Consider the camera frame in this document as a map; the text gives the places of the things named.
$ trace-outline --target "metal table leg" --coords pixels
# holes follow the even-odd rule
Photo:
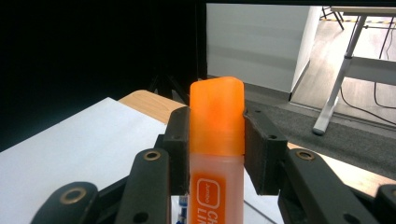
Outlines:
[[[344,77],[346,76],[347,69],[350,65],[352,59],[353,50],[358,43],[359,36],[361,35],[361,29],[366,22],[367,17],[361,16],[356,26],[355,32],[352,34],[352,39],[350,41],[349,47],[346,50],[346,55],[344,57],[343,63],[341,64],[340,71],[338,72],[337,79],[335,80],[334,86],[332,87],[332,94],[327,100],[326,104],[323,106],[320,115],[315,123],[312,132],[317,135],[323,135],[326,132],[327,126],[329,125],[330,118],[332,117],[332,112],[335,109],[338,101],[338,92],[340,91],[341,85],[343,84]]]

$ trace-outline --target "black wall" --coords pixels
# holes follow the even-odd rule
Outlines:
[[[106,97],[147,89],[158,49],[186,91],[206,76],[205,7],[162,3],[153,30],[151,5],[143,2],[0,7],[0,151]]]

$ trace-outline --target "white wall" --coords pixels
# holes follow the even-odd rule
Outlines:
[[[310,7],[207,4],[208,74],[291,92],[299,54],[307,55],[300,46],[309,13]]]
[[[309,62],[311,56],[312,47],[314,46],[315,34],[317,33],[319,17],[321,7],[311,7],[309,8],[308,17],[306,19],[306,24],[304,28],[303,39],[300,46],[300,51],[298,54],[297,66],[294,73],[294,79],[291,85],[293,90],[297,84],[298,79],[303,73],[306,65]]]

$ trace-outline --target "highlighter cap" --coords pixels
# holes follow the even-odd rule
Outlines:
[[[190,98],[190,153],[244,155],[244,83],[235,77],[197,81]]]

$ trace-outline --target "white desk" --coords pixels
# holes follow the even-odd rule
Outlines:
[[[353,50],[358,43],[367,17],[394,17],[396,16],[396,7],[332,7],[332,11],[342,11],[344,15],[348,16],[360,16],[360,19],[355,32],[352,34],[337,79],[332,87],[332,93],[323,106],[317,122],[312,129],[313,133],[318,135],[323,135],[326,132],[332,113],[337,105],[337,95],[344,77],[396,85],[396,62],[353,56]]]

